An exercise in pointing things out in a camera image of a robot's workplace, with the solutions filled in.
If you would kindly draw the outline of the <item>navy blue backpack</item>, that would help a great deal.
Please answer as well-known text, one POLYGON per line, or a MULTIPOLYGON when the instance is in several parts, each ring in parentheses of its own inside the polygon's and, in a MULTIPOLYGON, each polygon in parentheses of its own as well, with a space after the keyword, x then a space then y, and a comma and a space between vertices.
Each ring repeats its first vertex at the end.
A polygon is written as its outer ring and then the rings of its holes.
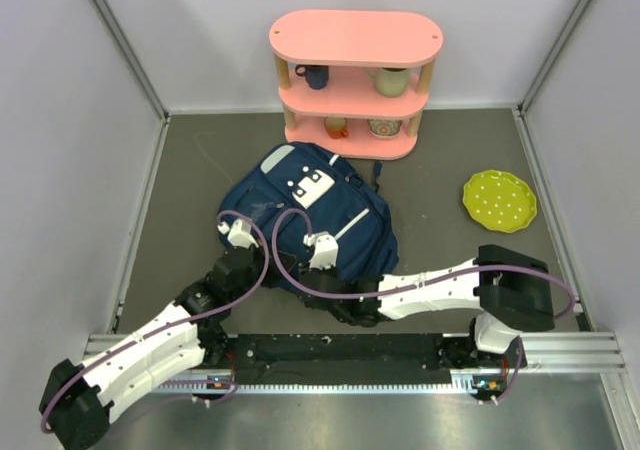
POLYGON ((250 218, 270 240, 279 215, 303 210, 315 233, 338 243, 342 281, 389 274, 399 262, 387 202, 340 155, 312 143, 274 147, 222 200, 221 211, 250 218))

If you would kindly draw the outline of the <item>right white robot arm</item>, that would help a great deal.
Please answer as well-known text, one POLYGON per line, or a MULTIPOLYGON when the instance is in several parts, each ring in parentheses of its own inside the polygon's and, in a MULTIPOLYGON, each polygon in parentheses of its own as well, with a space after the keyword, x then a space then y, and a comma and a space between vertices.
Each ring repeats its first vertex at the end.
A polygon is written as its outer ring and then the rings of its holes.
POLYGON ((548 275, 540 260, 483 245, 475 258, 444 270, 346 282, 333 268, 310 268, 299 284, 307 306, 365 328, 416 314, 474 310, 466 350, 474 363, 487 366, 521 334, 555 328, 548 275))

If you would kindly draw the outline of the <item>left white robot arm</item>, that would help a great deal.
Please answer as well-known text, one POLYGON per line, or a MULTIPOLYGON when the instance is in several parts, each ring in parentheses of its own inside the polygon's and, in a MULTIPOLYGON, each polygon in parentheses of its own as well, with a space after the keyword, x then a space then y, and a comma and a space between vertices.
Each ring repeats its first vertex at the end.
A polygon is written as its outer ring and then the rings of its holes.
POLYGON ((191 368, 229 362, 223 320, 259 287, 280 281, 278 263, 292 270, 297 262, 255 245, 227 249, 147 324, 79 364, 57 364, 39 405, 42 431, 66 449, 89 449, 158 386, 191 368))

